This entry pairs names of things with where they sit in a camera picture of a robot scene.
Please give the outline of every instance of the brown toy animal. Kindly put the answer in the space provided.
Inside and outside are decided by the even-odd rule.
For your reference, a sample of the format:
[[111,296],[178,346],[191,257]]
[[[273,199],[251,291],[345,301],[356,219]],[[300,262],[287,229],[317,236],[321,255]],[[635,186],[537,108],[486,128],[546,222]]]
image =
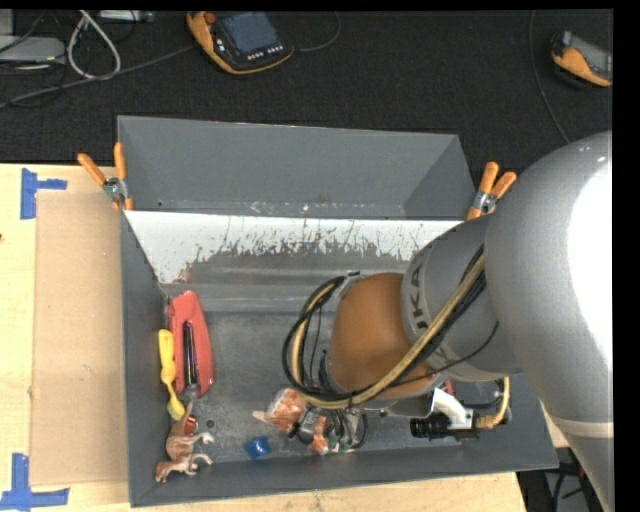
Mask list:
[[185,433],[185,425],[191,414],[191,409],[193,409],[193,402],[189,402],[182,418],[176,421],[169,431],[165,446],[167,455],[169,455],[171,460],[158,462],[158,464],[156,464],[156,482],[166,482],[167,476],[172,471],[186,473],[189,476],[195,475],[195,470],[198,469],[195,462],[199,459],[204,460],[207,464],[213,462],[209,456],[204,453],[193,453],[195,443],[201,439],[204,444],[212,443],[213,436],[209,432],[196,435]]

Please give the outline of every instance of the blue tape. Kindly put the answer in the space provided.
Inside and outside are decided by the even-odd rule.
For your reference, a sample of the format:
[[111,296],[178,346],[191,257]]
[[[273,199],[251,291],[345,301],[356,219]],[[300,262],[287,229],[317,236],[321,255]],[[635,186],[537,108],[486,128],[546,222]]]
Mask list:
[[22,168],[22,192],[20,194],[20,218],[33,219],[36,216],[36,192],[39,189],[66,190],[66,180],[48,179],[38,181],[38,175],[26,167]]
[[50,492],[31,492],[29,487],[29,457],[14,453],[11,458],[11,490],[3,491],[0,510],[30,512],[32,507],[66,505],[69,488]]

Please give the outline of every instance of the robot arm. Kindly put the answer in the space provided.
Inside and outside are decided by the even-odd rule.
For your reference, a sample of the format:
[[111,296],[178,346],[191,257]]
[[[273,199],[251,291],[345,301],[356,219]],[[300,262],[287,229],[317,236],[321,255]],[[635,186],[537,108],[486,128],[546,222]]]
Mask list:
[[[495,213],[438,237],[404,275],[358,280],[340,298],[324,386],[308,386],[297,369],[288,372],[292,385],[326,410],[430,396],[427,433],[438,430],[440,414],[445,429],[462,434],[499,423],[509,376],[524,372],[613,510],[611,137],[541,159]],[[285,343],[285,368],[296,368],[314,304],[332,292],[321,287],[307,302]],[[469,411],[440,393],[447,378],[501,379],[506,399],[469,428]]]

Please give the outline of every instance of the orange clamp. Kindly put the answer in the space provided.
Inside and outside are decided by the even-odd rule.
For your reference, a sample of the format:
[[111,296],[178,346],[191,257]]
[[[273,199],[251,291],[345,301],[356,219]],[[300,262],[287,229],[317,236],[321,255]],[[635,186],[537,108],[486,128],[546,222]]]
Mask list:
[[495,208],[495,203],[500,199],[509,187],[516,180],[516,173],[505,172],[496,182],[500,168],[496,162],[487,162],[480,180],[478,192],[473,200],[473,204],[467,212],[467,220],[475,219],[486,213],[491,213]]
[[105,193],[113,201],[113,208],[117,211],[121,209],[133,210],[133,198],[129,195],[127,188],[127,168],[125,166],[122,144],[116,142],[113,147],[113,160],[115,163],[117,178],[107,179],[104,173],[96,165],[87,153],[78,153],[78,163],[84,167],[93,180],[102,187]]

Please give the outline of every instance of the white cable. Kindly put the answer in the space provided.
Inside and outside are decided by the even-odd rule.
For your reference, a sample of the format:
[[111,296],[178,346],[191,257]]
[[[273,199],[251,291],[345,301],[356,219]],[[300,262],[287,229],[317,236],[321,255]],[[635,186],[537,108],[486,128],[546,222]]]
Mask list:
[[[71,34],[71,39],[69,40],[69,44],[67,45],[67,57],[69,59],[69,64],[71,65],[71,67],[74,69],[74,71],[76,73],[78,73],[80,76],[84,77],[84,78],[97,78],[97,79],[108,79],[111,78],[115,73],[117,73],[118,71],[120,71],[120,68],[122,67],[121,62],[120,62],[120,54],[118,53],[118,50],[116,49],[115,45],[113,44],[113,41],[111,41],[111,39],[109,39],[109,36],[107,34],[104,33],[104,31],[102,30],[102,28],[100,27],[100,25],[89,15],[89,13],[87,13],[87,11],[84,11],[82,9],[79,9],[80,13],[82,14],[82,19],[80,20],[80,22],[76,25],[76,28],[73,30],[73,33]],[[113,53],[113,56],[116,60],[116,65],[113,71],[111,71],[110,73],[107,73],[105,75],[92,75],[90,73],[87,73],[86,71],[82,70],[75,62],[75,60],[73,60],[73,49],[76,45],[77,39],[78,39],[78,35],[80,34],[80,31],[85,30],[88,25],[91,24],[93,26],[93,28],[96,29],[96,32],[98,32],[98,34],[100,35],[100,37],[102,37],[102,39],[104,39],[105,43],[107,43],[107,45],[109,46],[109,49],[111,50],[111,53]]]

